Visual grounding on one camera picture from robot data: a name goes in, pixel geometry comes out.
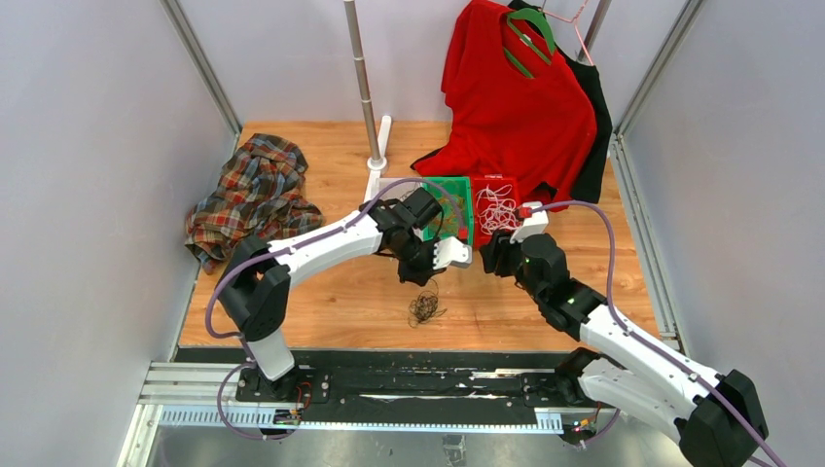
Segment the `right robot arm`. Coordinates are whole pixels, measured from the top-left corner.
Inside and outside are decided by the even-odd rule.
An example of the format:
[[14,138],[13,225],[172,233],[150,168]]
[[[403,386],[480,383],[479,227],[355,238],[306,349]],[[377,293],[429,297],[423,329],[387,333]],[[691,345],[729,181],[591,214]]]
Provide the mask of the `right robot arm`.
[[513,241],[495,233],[481,248],[484,270],[512,277],[545,321],[581,347],[556,368],[556,393],[578,406],[588,398],[657,428],[693,466],[743,466],[768,426],[753,381],[723,375],[668,347],[574,278],[547,233]]

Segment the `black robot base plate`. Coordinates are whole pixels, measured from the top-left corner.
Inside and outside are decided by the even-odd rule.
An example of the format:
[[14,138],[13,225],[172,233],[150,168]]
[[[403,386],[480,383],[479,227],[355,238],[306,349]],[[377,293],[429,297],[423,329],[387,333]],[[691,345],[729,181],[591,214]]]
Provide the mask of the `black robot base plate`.
[[558,352],[299,349],[285,377],[244,369],[234,398],[296,410],[305,421],[399,425],[526,425],[546,409],[606,421],[555,368]]

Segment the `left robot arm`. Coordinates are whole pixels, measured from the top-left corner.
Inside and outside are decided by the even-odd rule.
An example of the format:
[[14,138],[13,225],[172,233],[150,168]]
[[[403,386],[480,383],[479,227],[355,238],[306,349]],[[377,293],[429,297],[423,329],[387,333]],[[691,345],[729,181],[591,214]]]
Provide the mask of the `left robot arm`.
[[295,359],[282,331],[293,288],[326,269],[371,255],[394,258],[400,282],[425,286],[441,272],[438,240],[423,240],[417,233],[444,217],[436,198],[417,188],[402,200],[368,201],[335,224],[280,245],[244,240],[210,302],[221,304],[233,320],[264,393],[285,402],[298,389]]

